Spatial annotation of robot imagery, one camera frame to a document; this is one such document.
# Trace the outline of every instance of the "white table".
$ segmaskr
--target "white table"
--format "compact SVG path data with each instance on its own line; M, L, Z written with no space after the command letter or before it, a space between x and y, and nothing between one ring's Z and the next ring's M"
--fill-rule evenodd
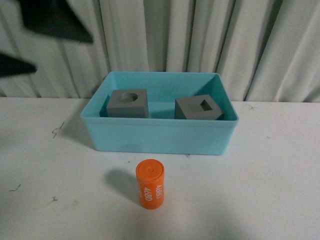
M1 240L320 239L319 103L234 102L227 152L208 156L95 151L87 102L0 98ZM156 210L138 202L148 158L165 167Z

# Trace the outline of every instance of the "mark on table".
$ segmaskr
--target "mark on table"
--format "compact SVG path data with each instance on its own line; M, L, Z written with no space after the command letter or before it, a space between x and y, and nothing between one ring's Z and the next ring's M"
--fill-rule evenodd
M53 135L53 139L56 137L57 133L55 132L56 130L60 130L62 128L62 126L65 124L65 121L63 121L63 123L61 124L60 127L57 127L55 129L53 129L53 131L51 132Z
M16 189L10 190L9 192L15 192L18 190L18 188L20 188L21 184L19 184L19 186Z
M258 109L258 107L251 106L250 104L247 104L247 106L249 107L249 110L255 110L255 109Z

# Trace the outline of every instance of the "dark gray object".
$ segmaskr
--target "dark gray object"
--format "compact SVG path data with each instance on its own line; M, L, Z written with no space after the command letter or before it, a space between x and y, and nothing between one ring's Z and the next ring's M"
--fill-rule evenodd
M106 106L111 118L148 118L147 89L114 90Z
M223 117L223 111L208 94L175 99L175 119L222 120Z

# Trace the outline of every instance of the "black shape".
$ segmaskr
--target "black shape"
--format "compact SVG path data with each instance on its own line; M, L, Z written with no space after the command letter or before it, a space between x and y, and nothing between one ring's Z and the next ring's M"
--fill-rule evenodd
M0 78L20 74L31 74L37 71L31 63L16 59L0 52Z
M19 0L24 26L55 38L93 43L66 0Z

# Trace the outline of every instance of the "gray cube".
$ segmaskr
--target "gray cube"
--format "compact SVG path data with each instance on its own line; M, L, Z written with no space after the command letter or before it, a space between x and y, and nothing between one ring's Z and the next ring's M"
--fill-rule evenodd
M111 118L148 118L147 89L114 90L106 106Z
M175 119L222 120L223 117L223 111L208 94L181 97L175 100Z

